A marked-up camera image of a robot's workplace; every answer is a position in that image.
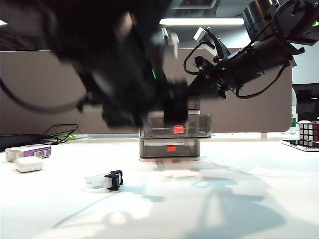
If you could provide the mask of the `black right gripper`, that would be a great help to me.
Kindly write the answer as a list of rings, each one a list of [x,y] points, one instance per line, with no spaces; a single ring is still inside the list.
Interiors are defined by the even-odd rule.
[[[226,83],[226,77],[225,67],[214,65],[199,56],[199,75],[188,86],[188,96],[225,100],[227,91],[234,92]]]

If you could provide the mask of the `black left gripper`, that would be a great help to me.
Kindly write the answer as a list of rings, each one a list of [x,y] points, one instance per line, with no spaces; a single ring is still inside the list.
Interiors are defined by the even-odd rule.
[[[188,119],[187,81],[168,83],[163,104],[164,123],[180,124]]]

